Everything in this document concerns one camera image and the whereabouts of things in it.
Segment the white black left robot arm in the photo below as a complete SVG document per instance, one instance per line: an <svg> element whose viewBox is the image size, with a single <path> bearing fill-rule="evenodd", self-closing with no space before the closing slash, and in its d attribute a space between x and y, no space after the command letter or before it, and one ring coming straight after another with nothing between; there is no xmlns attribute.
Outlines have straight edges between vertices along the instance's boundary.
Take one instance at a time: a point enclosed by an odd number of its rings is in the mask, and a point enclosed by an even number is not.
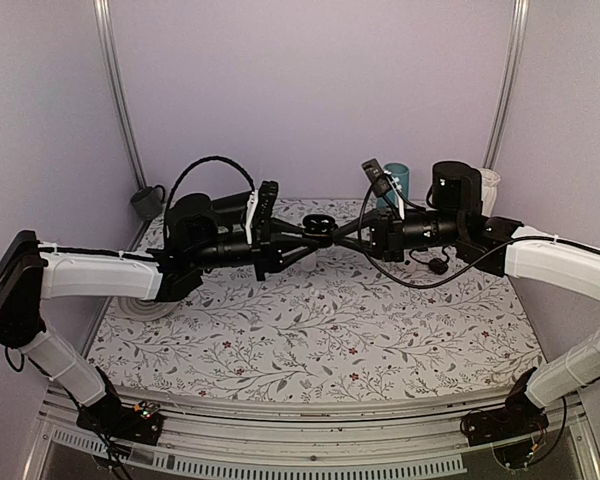
<svg viewBox="0 0 600 480"><path fill-rule="evenodd" d="M0 345L17 350L60 383L108 434L128 426L128 412L104 373L47 326L44 299L126 297L175 303L207 270L253 266L258 279L333 242L329 217L300 227L273 217L274 191L260 188L213 201L189 194L168 208L160 249L142 254L61 248L19 232L0 261Z"/></svg>

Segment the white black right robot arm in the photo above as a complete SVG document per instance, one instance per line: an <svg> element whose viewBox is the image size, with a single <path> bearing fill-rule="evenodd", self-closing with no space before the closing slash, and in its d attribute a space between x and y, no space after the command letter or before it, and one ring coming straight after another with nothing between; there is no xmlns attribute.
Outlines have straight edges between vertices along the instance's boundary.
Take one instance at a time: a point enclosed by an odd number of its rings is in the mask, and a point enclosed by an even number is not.
<svg viewBox="0 0 600 480"><path fill-rule="evenodd" d="M465 163L434 164L423 207L363 207L357 220L336 229L334 244L356 250L374 267L399 262L406 251L451 245L467 268L540 281L600 302L600 249L522 222L483 215L482 176ZM600 379L600 328L557 359L521 376L497 415L497 427L517 436L536 410Z"/></svg>

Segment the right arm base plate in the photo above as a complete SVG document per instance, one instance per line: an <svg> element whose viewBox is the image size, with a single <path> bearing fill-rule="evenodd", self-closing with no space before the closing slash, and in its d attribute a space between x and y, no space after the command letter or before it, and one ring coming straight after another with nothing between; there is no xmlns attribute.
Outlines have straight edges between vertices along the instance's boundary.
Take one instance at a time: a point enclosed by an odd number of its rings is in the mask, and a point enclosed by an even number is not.
<svg viewBox="0 0 600 480"><path fill-rule="evenodd" d="M491 410L472 410L460 420L460 431L470 446L509 440L541 432L549 426L544 413L530 416L511 413L505 407Z"/></svg>

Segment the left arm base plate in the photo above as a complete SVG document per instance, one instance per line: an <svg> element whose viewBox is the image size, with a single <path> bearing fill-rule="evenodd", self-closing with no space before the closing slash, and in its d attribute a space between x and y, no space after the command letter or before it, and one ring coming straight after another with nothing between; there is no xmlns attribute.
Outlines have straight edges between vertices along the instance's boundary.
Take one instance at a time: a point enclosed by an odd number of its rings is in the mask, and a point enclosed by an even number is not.
<svg viewBox="0 0 600 480"><path fill-rule="evenodd" d="M157 403L141 401L129 407L117 398L103 398L91 406L81 406L76 425L102 436L156 446L164 420Z"/></svg>

